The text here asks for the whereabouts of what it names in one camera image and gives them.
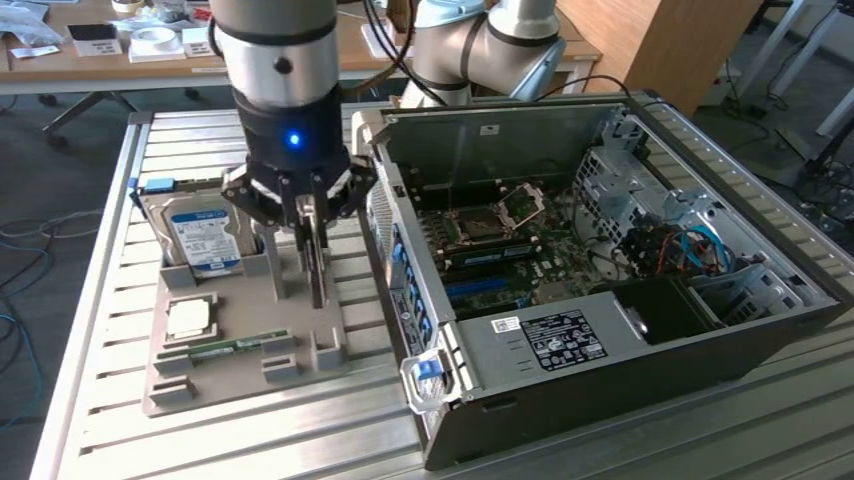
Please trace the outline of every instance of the aluminum extrusion table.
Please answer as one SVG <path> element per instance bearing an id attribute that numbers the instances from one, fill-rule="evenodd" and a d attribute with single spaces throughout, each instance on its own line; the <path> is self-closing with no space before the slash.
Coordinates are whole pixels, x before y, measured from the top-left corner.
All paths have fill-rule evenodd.
<path id="1" fill-rule="evenodd" d="M 675 112 L 661 105 L 649 108 L 780 231 L 854 288 L 849 257 Z M 353 111 L 346 106 L 345 132 Z M 242 162 L 244 144 L 233 111 L 136 119 L 124 138 L 32 478 L 569 479 L 603 474 L 813 479 L 854 471 L 848 314 L 736 382 L 425 472 L 353 221 L 329 232 L 352 372 L 146 418 L 140 397 L 160 247 L 126 198 L 128 180 L 166 172 L 176 178 L 214 172 Z M 664 158 L 652 152 L 649 161 Z M 689 186 L 695 180 L 671 181 Z M 571 408 L 571 392 L 565 404 Z"/>

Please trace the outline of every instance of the table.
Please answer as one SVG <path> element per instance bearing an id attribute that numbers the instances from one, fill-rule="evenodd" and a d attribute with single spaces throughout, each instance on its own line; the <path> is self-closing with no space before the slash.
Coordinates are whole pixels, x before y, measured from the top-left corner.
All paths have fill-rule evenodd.
<path id="1" fill-rule="evenodd" d="M 643 103 L 651 99 L 639 96 Z M 356 109 L 345 105 L 342 125 Z M 699 158 L 854 289 L 849 257 L 669 107 L 649 111 Z M 124 137 L 33 479 L 835 478 L 854 471 L 854 315 L 744 378 L 440 472 L 418 440 L 389 353 L 358 226 L 329 231 L 352 372 L 282 392 L 149 419 L 141 413 L 157 265 L 129 178 L 204 177 L 242 162 L 230 110 L 134 117 Z M 672 157 L 651 152 L 667 170 Z M 693 177 L 668 180 L 689 188 Z M 567 396 L 567 408 L 572 398 Z"/>
<path id="2" fill-rule="evenodd" d="M 50 4 L 46 23 L 65 34 L 65 25 L 100 23 L 116 18 L 108 0 L 80 0 L 78 4 Z M 557 71 L 573 80 L 589 73 L 599 51 L 583 40 L 572 24 L 560 16 L 560 34 L 567 48 Z M 365 20 L 349 15 L 337 17 L 337 49 L 342 80 L 362 79 L 382 70 L 386 60 L 373 59 L 361 38 Z M 73 46 L 44 57 L 15 59 L 5 48 L 19 43 L 6 36 L 0 51 L 0 95 L 61 93 L 228 85 L 225 67 L 216 57 L 130 64 L 126 55 L 78 57 Z M 571 91 L 581 91 L 583 85 Z"/>

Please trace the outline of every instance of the motherboard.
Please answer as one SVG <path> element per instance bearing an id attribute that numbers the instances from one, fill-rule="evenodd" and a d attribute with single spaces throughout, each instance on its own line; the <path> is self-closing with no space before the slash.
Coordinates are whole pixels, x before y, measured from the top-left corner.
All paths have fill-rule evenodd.
<path id="1" fill-rule="evenodd" d="M 460 320 L 584 296 L 619 276 L 591 261 L 565 191 L 533 181 L 495 188 L 496 202 L 418 212 Z"/>

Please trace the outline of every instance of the green circuit board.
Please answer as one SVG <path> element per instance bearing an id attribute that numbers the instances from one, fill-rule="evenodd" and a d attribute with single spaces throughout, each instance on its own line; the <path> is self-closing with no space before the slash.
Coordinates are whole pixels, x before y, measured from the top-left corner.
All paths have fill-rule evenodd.
<path id="1" fill-rule="evenodd" d="M 460 241 L 460 234 L 468 243 L 483 241 L 479 251 L 485 255 L 500 250 L 489 247 L 489 239 L 495 242 L 508 238 L 536 239 L 536 251 L 517 261 L 496 261 L 449 270 L 442 260 L 446 254 L 445 257 L 436 255 L 436 267 L 457 319 L 584 296 L 593 287 L 613 279 L 615 272 L 601 273 L 589 261 L 587 246 L 567 224 L 560 192 L 541 191 L 539 198 L 517 192 L 519 188 L 507 197 L 503 212 L 515 223 L 533 216 L 516 230 L 507 228 L 507 222 L 500 222 L 501 208 L 496 205 L 467 207 L 452 212 L 421 212 L 422 224 L 430 227 L 428 238 L 437 252 Z M 457 285 L 477 284 L 483 279 L 492 288 L 483 292 L 451 294 Z"/>

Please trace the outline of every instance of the sticker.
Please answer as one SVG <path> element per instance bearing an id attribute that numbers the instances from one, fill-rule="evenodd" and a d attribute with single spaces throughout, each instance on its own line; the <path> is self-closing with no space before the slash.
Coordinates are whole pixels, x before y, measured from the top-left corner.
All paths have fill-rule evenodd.
<path id="1" fill-rule="evenodd" d="M 608 355 L 580 310 L 527 320 L 521 329 L 543 370 L 551 372 Z"/>
<path id="2" fill-rule="evenodd" d="M 519 317 L 499 318 L 492 320 L 492 330 L 495 333 L 509 332 L 511 330 L 519 330 Z"/>
<path id="3" fill-rule="evenodd" d="M 41 55 L 49 55 L 50 53 L 58 52 L 58 48 L 53 45 L 48 45 L 46 47 L 37 48 L 11 48 L 9 50 L 14 58 L 29 58 L 29 57 L 40 57 Z"/>
<path id="4" fill-rule="evenodd" d="M 499 130 L 499 125 L 480 125 L 480 136 L 497 135 Z"/>
<path id="5" fill-rule="evenodd" d="M 225 210 L 181 213 L 172 216 L 172 226 L 184 250 L 186 263 L 202 277 L 226 273 L 240 263 L 233 235 L 225 231 L 230 222 Z"/>
<path id="6" fill-rule="evenodd" d="M 197 67 L 192 69 L 192 73 L 225 73 L 225 67 Z"/>

